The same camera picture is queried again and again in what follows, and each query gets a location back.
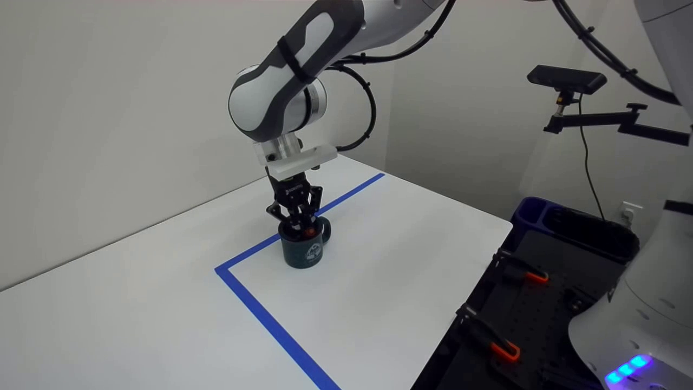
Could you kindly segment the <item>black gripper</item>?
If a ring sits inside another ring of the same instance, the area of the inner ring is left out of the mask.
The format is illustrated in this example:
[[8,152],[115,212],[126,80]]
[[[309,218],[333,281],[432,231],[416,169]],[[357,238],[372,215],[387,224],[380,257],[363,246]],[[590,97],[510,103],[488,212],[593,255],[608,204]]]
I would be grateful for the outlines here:
[[269,177],[273,204],[267,207],[279,220],[312,224],[321,207],[324,188],[312,186],[304,173],[287,180]]

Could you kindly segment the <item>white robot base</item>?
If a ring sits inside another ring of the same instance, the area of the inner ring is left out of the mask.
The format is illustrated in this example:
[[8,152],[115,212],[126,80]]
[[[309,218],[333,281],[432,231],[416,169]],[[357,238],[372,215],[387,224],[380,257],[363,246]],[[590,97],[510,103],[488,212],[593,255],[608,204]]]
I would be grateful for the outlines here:
[[[674,95],[693,114],[693,0],[635,0]],[[605,390],[693,390],[693,152],[618,284],[567,324]]]

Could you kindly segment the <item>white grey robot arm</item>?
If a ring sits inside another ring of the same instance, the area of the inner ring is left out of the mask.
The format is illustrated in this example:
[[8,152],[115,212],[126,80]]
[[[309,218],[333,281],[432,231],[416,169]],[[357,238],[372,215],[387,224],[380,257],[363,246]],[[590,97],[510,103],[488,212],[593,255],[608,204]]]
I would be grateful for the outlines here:
[[299,129],[321,119],[327,90],[318,75],[406,59],[430,44],[456,0],[315,0],[272,51],[242,69],[228,95],[232,124],[262,147],[276,200],[269,212],[290,228],[317,220],[321,186],[305,177],[347,146],[305,150]]

